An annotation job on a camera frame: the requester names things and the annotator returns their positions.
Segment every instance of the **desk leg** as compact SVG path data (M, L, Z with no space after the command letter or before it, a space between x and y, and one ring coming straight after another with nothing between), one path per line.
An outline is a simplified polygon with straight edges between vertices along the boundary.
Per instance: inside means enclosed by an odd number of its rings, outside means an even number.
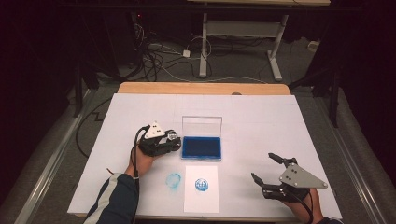
M202 49L201 49L201 61L199 65L199 77L206 77L206 63L207 63L207 52L206 52L206 38L207 38L207 13L204 13L204 19L202 22Z
M284 15L282 17L282 22L279 24L279 29L277 30L275 45L273 50L268 50L268 60L270 62L271 68L273 70L274 78L276 81L282 80L282 75L280 74L279 66L276 62L276 53L280 45L280 41L282 40L283 32L285 31L286 22L288 21L289 15Z

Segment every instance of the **sleeve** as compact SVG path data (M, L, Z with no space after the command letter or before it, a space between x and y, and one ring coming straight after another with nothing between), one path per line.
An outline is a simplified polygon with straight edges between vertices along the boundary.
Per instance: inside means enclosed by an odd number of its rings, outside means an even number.
M114 174L102 186L84 224L130 224L137 203L138 195L132 177Z
M318 224L344 224L344 223L336 218L325 217L320 222L318 222Z

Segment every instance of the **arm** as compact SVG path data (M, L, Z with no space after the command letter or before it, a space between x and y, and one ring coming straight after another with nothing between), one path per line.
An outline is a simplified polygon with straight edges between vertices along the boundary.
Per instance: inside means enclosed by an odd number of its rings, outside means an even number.
M282 202L288 208L291 209L293 214L303 223L307 223L309 221L309 214L306 212L305 208L300 203L287 203ZM304 198L304 203L309 207L313 208L312 214L314 216L314 220L312 223L319 223L319 224L339 224L342 223L337 219L328 219L324 217L321 209L320 209L320 201L319 201L319 194L316 189L311 189L310 194L308 194Z
M157 159L146 156L136 149L137 170L143 176ZM129 162L124 174L112 175L102 186L99 196L85 219L84 224L115 223L130 224L138 203L134 183L134 167Z

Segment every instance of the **human hand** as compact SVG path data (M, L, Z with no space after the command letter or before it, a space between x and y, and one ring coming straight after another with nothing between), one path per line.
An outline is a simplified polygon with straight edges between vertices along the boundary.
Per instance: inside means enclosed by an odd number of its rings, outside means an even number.
M139 177L143 176L152 166L155 160L160 158L158 157L150 157L145 155L140 149L139 145L136 146L136 168L139 172ZM125 174L134 177L134 166L132 165L131 160L129 160L128 168L125 170Z
M316 189L311 189L310 190L311 194L306 195L304 198L303 202L311 209L313 208L312 214L314 216L314 219L312 223L318 223L323 219L323 215L321 213L320 209L320 201L319 201L319 194ZM288 202L282 202L285 204L288 208L291 209L293 214L303 223L307 223L309 221L309 214L305 210L305 208L300 204L300 203L288 203Z

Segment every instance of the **wooden table edge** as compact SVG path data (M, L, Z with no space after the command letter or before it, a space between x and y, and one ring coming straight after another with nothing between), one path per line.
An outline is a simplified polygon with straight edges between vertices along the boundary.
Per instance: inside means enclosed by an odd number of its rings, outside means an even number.
M123 82L118 93L204 95L290 95L285 84Z

